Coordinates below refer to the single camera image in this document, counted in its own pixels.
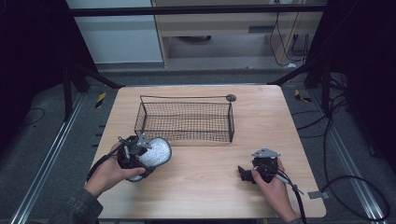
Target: black wire mesh basket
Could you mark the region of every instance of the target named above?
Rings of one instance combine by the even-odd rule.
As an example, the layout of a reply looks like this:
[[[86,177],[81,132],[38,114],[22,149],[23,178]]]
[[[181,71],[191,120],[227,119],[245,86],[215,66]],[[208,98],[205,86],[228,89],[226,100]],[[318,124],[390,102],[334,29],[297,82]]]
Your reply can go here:
[[[236,97],[140,96],[134,126],[137,135],[175,140],[232,142],[233,106]]]

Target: white wall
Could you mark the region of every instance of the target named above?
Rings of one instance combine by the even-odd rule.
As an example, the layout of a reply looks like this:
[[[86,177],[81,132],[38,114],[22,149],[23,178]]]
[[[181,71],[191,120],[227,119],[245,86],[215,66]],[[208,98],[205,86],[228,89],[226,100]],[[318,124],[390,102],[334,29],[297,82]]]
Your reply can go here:
[[[70,8],[151,7],[149,0],[67,0]],[[95,63],[161,63],[153,16],[76,17]]]

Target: light wood tabletop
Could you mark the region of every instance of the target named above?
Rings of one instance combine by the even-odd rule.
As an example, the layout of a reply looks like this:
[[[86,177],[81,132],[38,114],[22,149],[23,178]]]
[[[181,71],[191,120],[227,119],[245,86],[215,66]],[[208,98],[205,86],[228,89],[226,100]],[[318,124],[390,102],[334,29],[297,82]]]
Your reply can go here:
[[[268,85],[131,87],[119,90],[94,161],[134,135],[140,95],[218,96],[234,94],[233,141],[170,141],[172,159],[140,182],[121,181],[99,198],[100,218],[262,218],[276,217],[258,187],[241,181],[240,165],[251,169],[252,152],[267,147],[281,154],[286,174],[304,193],[307,217],[326,214],[282,90]],[[294,211],[294,192],[288,187]]]

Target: human hand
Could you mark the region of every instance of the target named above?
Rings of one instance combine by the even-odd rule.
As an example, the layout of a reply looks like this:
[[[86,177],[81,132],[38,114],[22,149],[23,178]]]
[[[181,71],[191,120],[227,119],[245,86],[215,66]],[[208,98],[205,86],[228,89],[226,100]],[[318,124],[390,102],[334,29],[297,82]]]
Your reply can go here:
[[[285,171],[280,158],[277,159],[277,167],[279,170]],[[252,169],[251,173],[265,200],[275,210],[280,219],[285,223],[296,219],[297,216],[291,207],[286,185],[276,177],[270,183],[266,183],[255,169]]]
[[[110,151],[114,150],[120,143],[111,148]],[[113,188],[121,180],[141,175],[146,172],[143,167],[138,167],[134,169],[121,169],[119,163],[117,162],[117,157],[111,156],[106,161],[104,161],[96,171],[92,174],[90,180],[85,184],[84,189],[87,190],[91,195],[98,198],[103,192],[108,189]]]

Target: human arm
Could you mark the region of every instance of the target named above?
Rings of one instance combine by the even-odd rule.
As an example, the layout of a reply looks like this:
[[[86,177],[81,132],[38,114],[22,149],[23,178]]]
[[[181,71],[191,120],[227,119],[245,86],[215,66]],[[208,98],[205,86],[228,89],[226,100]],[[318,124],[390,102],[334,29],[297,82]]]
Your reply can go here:
[[[280,159],[277,159],[277,166],[279,170],[285,171]],[[254,181],[259,186],[265,200],[270,204],[270,206],[275,210],[276,214],[280,217],[284,223],[302,223],[294,213],[289,195],[286,190],[286,185],[280,181],[278,178],[273,178],[270,183],[266,183],[262,180],[259,172],[256,170],[251,170]]]
[[[121,169],[117,159],[110,157],[98,166],[83,189],[76,191],[66,204],[52,214],[48,223],[95,223],[103,210],[97,198],[121,180],[141,175],[144,172],[145,169],[141,167]]]

